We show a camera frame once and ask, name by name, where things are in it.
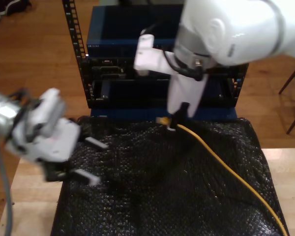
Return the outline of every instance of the wooden floor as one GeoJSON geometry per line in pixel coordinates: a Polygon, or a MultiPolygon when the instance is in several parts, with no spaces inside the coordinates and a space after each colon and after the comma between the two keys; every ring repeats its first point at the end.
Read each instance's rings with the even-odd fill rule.
{"type": "MultiPolygon", "coordinates": [[[[61,1],[32,1],[33,9],[4,17],[0,22],[0,92],[28,87],[33,96],[56,87],[67,103],[67,116],[90,113],[66,25],[61,1]]],[[[76,0],[86,42],[92,6],[96,0],[76,0]]],[[[249,119],[262,148],[295,148],[295,128],[285,132],[295,118],[295,82],[278,91],[295,69],[295,59],[276,57],[252,63],[236,111],[249,119]]],[[[4,153],[12,182],[18,158],[4,153]]],[[[0,216],[5,204],[0,179],[0,216]]]]}

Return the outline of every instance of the black cable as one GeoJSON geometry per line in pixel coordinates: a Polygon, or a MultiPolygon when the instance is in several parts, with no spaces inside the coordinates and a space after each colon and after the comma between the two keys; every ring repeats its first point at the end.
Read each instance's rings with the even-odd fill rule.
{"type": "Polygon", "coordinates": [[[5,191],[6,207],[7,207],[6,227],[5,227],[5,234],[4,235],[10,236],[12,233],[12,225],[13,225],[12,199],[11,199],[9,179],[6,174],[1,151],[0,151],[0,174],[1,174],[2,181],[3,181],[3,188],[5,191]]]}
{"type": "Polygon", "coordinates": [[[183,76],[186,76],[186,77],[193,78],[196,81],[200,81],[202,79],[202,77],[203,77],[203,68],[202,68],[202,66],[198,66],[198,67],[196,67],[196,69],[180,68],[180,67],[177,67],[177,66],[173,65],[171,60],[168,58],[165,50],[163,50],[163,55],[164,55],[168,65],[171,67],[171,69],[173,69],[177,73],[179,73],[179,74],[181,74],[183,76]]]}

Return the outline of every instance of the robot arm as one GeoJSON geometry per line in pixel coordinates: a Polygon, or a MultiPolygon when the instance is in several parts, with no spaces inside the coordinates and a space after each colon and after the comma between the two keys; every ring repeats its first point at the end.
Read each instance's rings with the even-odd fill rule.
{"type": "MultiPolygon", "coordinates": [[[[20,99],[21,90],[12,96],[20,99]]],[[[85,184],[97,185],[100,178],[81,169],[73,169],[68,162],[77,141],[80,127],[63,118],[64,101],[59,90],[51,88],[37,101],[21,106],[12,97],[0,94],[0,137],[5,139],[5,148],[11,153],[40,165],[47,181],[63,181],[73,178],[85,184]]],[[[107,148],[92,137],[84,142],[107,148]]]]}
{"type": "Polygon", "coordinates": [[[231,66],[278,54],[295,57],[295,0],[187,0],[167,59],[147,38],[152,35],[140,37],[135,69],[140,75],[149,70],[170,74],[168,112],[185,103],[192,117],[208,75],[199,75],[200,81],[183,76],[168,66],[168,58],[179,67],[205,71],[217,62],[231,66]]]}

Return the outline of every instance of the black plastic sheet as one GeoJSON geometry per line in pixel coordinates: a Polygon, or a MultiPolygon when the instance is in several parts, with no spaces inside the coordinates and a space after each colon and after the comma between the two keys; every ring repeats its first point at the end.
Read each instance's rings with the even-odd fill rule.
{"type": "MultiPolygon", "coordinates": [[[[72,165],[101,176],[96,187],[65,181],[53,236],[278,236],[266,207],[192,135],[154,122],[82,117],[72,165]]],[[[186,127],[264,197],[286,227],[269,167],[249,121],[189,121],[186,127]]]]}

